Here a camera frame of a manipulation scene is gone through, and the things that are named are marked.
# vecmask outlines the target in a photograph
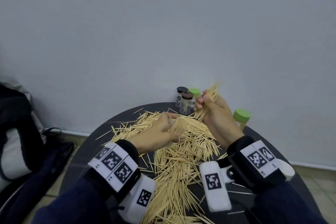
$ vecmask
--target navy sleeve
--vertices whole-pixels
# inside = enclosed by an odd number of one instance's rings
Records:
[[[31,224],[110,224],[107,205],[94,187],[84,178],[37,211]]]
[[[328,224],[313,212],[288,182],[257,195],[251,210],[262,223]]]

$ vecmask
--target floor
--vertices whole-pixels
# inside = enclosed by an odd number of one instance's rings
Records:
[[[58,196],[65,171],[85,139],[86,137],[69,135],[62,137],[63,141],[73,142],[75,144],[75,150],[73,151],[62,174],[58,177],[53,186],[48,190],[31,213],[25,218],[23,224],[31,223],[36,211],[41,207],[50,204]],[[329,224],[336,224],[336,171],[327,171],[300,166],[294,166],[294,169],[301,176],[312,193],[323,217],[327,220],[327,222],[329,222]]]

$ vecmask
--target clear container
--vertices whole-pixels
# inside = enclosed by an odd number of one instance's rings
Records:
[[[175,103],[175,105],[177,107],[180,107],[181,94],[182,94],[182,92],[188,91],[188,88],[186,88],[186,87],[177,87],[176,90],[177,90],[177,94],[176,94],[176,103]]]
[[[180,101],[180,113],[188,114],[190,113],[191,108],[191,100],[193,99],[193,94],[190,92],[182,92],[181,93],[181,101]]]
[[[195,100],[196,97],[201,93],[201,91],[199,89],[189,89],[189,92],[191,94],[193,94],[192,100],[191,100],[191,109],[193,110],[195,108]]]
[[[244,130],[246,123],[250,120],[251,114],[245,109],[236,109],[233,118],[241,131]]]

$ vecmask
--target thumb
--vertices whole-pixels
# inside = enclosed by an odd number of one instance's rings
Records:
[[[170,143],[170,142],[178,143],[179,142],[179,134],[177,133],[163,132],[162,137],[167,143]]]
[[[212,102],[212,100],[210,99],[209,95],[204,95],[203,96],[204,99],[204,104],[211,110],[215,110],[218,108],[218,105],[216,105],[214,102]]]

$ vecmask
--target dark lid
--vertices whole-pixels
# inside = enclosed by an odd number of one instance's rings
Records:
[[[192,93],[190,93],[190,92],[182,92],[181,95],[182,95],[182,98],[183,98],[183,99],[187,99],[187,100],[192,99],[193,96],[194,96],[194,95],[193,95]]]
[[[178,93],[182,93],[182,92],[188,91],[188,88],[186,88],[186,87],[177,87],[176,89],[177,89]]]

